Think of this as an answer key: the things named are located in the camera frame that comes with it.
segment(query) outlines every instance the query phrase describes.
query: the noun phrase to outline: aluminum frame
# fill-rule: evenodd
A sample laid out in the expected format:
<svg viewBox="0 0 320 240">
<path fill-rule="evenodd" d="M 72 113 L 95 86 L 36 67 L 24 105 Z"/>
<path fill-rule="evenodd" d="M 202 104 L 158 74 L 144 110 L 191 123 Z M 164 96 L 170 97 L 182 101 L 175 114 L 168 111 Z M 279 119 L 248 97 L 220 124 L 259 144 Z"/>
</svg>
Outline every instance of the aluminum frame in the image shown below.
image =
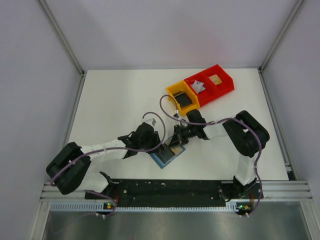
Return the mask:
<svg viewBox="0 0 320 240">
<path fill-rule="evenodd" d="M 79 64 L 79 61 L 76 55 L 74 54 L 72 48 L 70 47 L 70 44 L 68 43 L 64 33 L 59 27 L 58 22 L 56 21 L 54 15 L 52 14 L 46 0 L 37 0 L 37 2 L 39 3 L 45 16 L 47 17 L 49 23 L 51 24 L 52 29 L 55 32 L 58 40 L 60 41 L 64 51 L 66 52 L 71 62 L 73 63 L 74 67 L 76 68 L 76 70 L 79 72 L 81 76 L 77 95 L 72 107 L 72 112 L 70 115 L 67 132 L 63 140 L 63 143 L 66 144 L 69 140 L 73 122 L 76 116 L 86 74 L 83 68 L 81 67 L 81 65 Z M 294 5 L 294 8 L 292 9 L 289 17 L 284 23 L 281 31 L 279 32 L 277 38 L 272 44 L 261 66 L 258 68 L 261 84 L 267 100 L 267 104 L 269 107 L 269 111 L 271 114 L 275 131 L 276 131 L 276 135 L 280 144 L 285 166 L 288 172 L 293 171 L 293 173 L 296 173 L 295 167 L 293 163 L 290 161 L 290 153 L 286 147 L 286 140 L 283 135 L 282 127 L 278 120 L 277 112 L 275 109 L 275 105 L 272 101 L 272 97 L 270 96 L 270 93 L 269 93 L 268 83 L 265 81 L 265 78 L 264 78 L 264 70 L 268 66 L 274 54 L 277 52 L 283 39 L 288 33 L 291 25 L 294 23 L 299 12 L 302 10 L 304 3 L 305 3 L 305 0 L 296 1 L 296 4 Z M 263 181 L 263 192 L 264 192 L 264 199 L 262 200 L 263 202 L 300 202 L 301 209 L 305 217 L 306 225 L 308 227 L 312 240 L 320 240 L 320 218 L 319 218 L 319 214 L 316 209 L 315 203 L 313 201 L 313 197 L 310 192 L 310 188 L 307 181 Z M 46 183 L 43 187 L 43 191 L 39 200 L 37 213 L 34 219 L 34 224 L 33 224 L 29 239 L 30 240 L 42 239 L 52 202 L 57 202 L 57 201 L 73 201 L 73 202 L 103 201 L 103 202 L 106 202 L 106 200 L 84 200 L 84 196 L 85 196 L 84 192 L 73 192 L 69 195 L 62 195 L 60 194 L 57 188 L 51 187 L 48 185 L 48 183 Z"/>
<path fill-rule="evenodd" d="M 98 201 L 54 201 L 51 212 L 112 212 L 104 209 L 104 202 Z M 225 206 L 211 207 L 117 207 L 117 213 L 207 213 L 207 212 L 238 212 L 236 202 L 226 202 Z"/>
</svg>

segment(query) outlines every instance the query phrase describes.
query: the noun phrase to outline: small box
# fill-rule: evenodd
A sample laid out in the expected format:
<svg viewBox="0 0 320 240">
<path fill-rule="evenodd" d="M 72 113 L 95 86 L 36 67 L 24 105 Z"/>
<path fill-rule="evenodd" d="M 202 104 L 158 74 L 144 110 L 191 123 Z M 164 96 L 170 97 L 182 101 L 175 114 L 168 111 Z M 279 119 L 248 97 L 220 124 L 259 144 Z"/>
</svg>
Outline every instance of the small box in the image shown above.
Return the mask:
<svg viewBox="0 0 320 240">
<path fill-rule="evenodd" d="M 157 153 L 151 153 L 150 157 L 155 161 L 155 163 L 163 169 L 174 159 L 176 159 L 180 154 L 182 154 L 186 149 L 184 146 L 176 146 L 169 148 L 172 136 L 169 137 L 163 144 L 164 150 Z"/>
<path fill-rule="evenodd" d="M 180 105 L 179 103 L 177 104 L 178 110 L 182 116 L 185 116 L 187 114 L 187 112 L 189 112 L 193 109 L 200 108 L 200 104 L 199 104 L 199 101 L 198 101 L 196 94 L 191 90 L 191 88 L 188 86 L 188 84 L 185 81 L 182 80 L 174 85 L 167 87 L 166 91 L 174 99 L 176 99 L 175 96 L 180 96 L 181 94 L 186 94 L 188 96 L 189 100 L 191 101 L 191 104 L 187 104 L 187 105 L 186 104 Z M 171 97 L 169 97 L 168 99 L 174 105 L 176 105 L 174 100 L 171 99 Z"/>
</svg>

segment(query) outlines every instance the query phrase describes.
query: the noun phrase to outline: metal floor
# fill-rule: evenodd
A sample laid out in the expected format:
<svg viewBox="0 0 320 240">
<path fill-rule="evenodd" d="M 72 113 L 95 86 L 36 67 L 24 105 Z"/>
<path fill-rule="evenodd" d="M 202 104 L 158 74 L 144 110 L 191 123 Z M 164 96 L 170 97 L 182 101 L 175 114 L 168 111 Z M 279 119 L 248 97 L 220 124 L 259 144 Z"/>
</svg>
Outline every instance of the metal floor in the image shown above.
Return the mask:
<svg viewBox="0 0 320 240">
<path fill-rule="evenodd" d="M 83 212 L 51 212 L 42 240 L 308 240 L 297 202 L 262 202 L 257 212 L 239 218 L 233 212 L 116 213 L 105 220 Z"/>
</svg>

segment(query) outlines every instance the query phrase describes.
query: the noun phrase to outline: plastic container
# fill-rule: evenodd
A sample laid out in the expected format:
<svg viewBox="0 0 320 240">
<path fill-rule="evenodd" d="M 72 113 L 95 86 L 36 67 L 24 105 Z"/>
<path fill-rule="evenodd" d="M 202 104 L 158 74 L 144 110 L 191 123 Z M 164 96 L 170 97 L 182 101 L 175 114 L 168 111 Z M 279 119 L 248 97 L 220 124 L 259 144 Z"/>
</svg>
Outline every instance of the plastic container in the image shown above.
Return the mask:
<svg viewBox="0 0 320 240">
<path fill-rule="evenodd" d="M 193 109 L 198 109 L 200 108 L 200 104 L 198 101 L 198 97 L 196 96 L 196 94 L 194 93 L 194 91 L 188 86 L 188 84 L 182 80 L 174 85 L 171 85 L 169 87 L 166 88 L 166 91 L 168 92 L 168 94 L 174 98 L 174 95 L 178 92 L 184 92 L 186 93 L 186 95 L 190 98 L 191 100 L 191 104 L 189 104 L 188 106 L 185 107 L 181 107 L 180 104 L 178 103 L 178 110 L 180 112 L 180 114 L 182 116 L 185 116 L 187 114 L 187 112 L 193 110 Z M 171 99 L 171 97 L 168 97 L 168 99 L 174 104 L 174 100 Z"/>
<path fill-rule="evenodd" d="M 210 79 L 210 77 L 214 75 L 217 75 L 220 78 L 221 82 L 218 82 L 218 84 L 214 84 L 214 82 Z M 184 81 L 196 95 L 200 107 L 235 89 L 233 79 L 218 64 L 209 67 L 208 69 L 203 70 L 193 76 L 190 76 Z M 191 87 L 191 85 L 195 81 L 203 82 L 205 90 L 196 93 Z"/>
</svg>

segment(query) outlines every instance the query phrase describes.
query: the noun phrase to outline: black object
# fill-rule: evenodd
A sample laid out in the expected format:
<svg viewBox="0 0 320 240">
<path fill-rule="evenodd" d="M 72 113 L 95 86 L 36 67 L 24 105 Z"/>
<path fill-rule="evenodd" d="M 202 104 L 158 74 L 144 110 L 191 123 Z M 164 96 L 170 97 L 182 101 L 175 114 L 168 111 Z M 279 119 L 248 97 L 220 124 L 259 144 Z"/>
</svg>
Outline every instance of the black object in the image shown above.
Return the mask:
<svg viewBox="0 0 320 240">
<path fill-rule="evenodd" d="M 262 149 L 264 149 L 267 141 L 270 139 L 268 131 L 245 110 L 239 112 L 235 118 L 248 125 L 257 134 Z M 259 145 L 256 138 L 250 131 L 245 132 L 245 128 L 241 124 L 229 119 L 222 125 L 239 153 L 252 158 L 255 153 L 259 151 Z"/>
<path fill-rule="evenodd" d="M 258 192 L 260 188 L 260 184 L 257 183 L 256 178 L 252 182 L 242 185 L 234 176 L 232 182 L 232 185 L 224 185 L 220 191 L 220 197 L 226 202 L 230 201 L 231 199 L 245 198 L 249 196 L 251 192 Z"/>
<path fill-rule="evenodd" d="M 191 110 L 186 114 L 189 122 L 205 124 L 206 120 L 201 116 L 197 109 Z M 191 125 L 183 126 L 178 124 L 174 126 L 174 133 L 169 144 L 169 148 L 182 146 L 189 143 L 189 138 L 198 137 L 199 139 L 208 140 L 204 132 L 205 125 Z"/>
<path fill-rule="evenodd" d="M 224 189 L 232 188 L 232 181 L 220 180 L 154 180 L 154 179 L 113 179 L 102 194 L 117 199 L 118 207 L 224 207 L 226 200 L 221 198 Z M 259 184 L 248 190 L 248 196 L 242 199 L 259 197 Z M 87 193 L 85 199 L 104 199 Z"/>
<path fill-rule="evenodd" d="M 46 167 L 46 173 L 53 178 L 69 161 L 83 155 L 81 147 L 75 142 L 68 143 L 59 154 Z M 81 157 L 72 167 L 66 169 L 55 181 L 54 184 L 63 195 L 69 194 L 79 187 L 82 179 L 90 166 L 90 157 Z"/>
<path fill-rule="evenodd" d="M 152 149 L 160 143 L 159 134 L 148 123 L 143 122 L 138 128 L 129 135 L 120 136 L 118 140 L 122 141 L 127 148 L 148 150 Z M 161 145 L 157 149 L 148 152 L 148 154 L 158 153 L 163 151 L 164 147 Z M 136 151 L 127 151 L 124 159 L 137 155 Z"/>
<path fill-rule="evenodd" d="M 178 102 L 178 104 L 180 104 L 181 108 L 184 108 L 184 107 L 192 104 L 191 99 L 183 91 L 178 91 L 173 96 L 174 96 L 175 100 Z"/>
<path fill-rule="evenodd" d="M 136 131 L 131 132 L 129 135 L 120 136 L 118 140 L 122 141 L 126 147 L 133 149 L 147 150 L 155 147 L 160 143 L 159 134 L 154 128 L 143 122 Z M 151 153 L 158 153 L 163 151 L 164 147 L 161 145 Z M 46 172 L 53 178 L 62 168 L 64 168 L 70 161 L 73 161 L 77 157 L 83 155 L 81 146 L 78 146 L 75 142 L 68 143 L 59 154 L 49 163 L 46 167 Z M 127 151 L 124 158 L 128 158 L 136 155 L 135 151 Z M 81 157 L 75 164 L 66 169 L 57 179 L 54 184 L 58 187 L 63 195 L 69 194 L 76 190 L 82 180 L 84 179 L 87 170 L 90 166 L 91 158 L 89 156 Z M 101 172 L 103 176 L 107 178 L 108 175 Z"/>
<path fill-rule="evenodd" d="M 163 151 L 157 152 L 155 155 L 163 164 L 166 164 L 175 156 L 175 153 L 166 144 L 163 144 L 162 146 Z"/>
</svg>

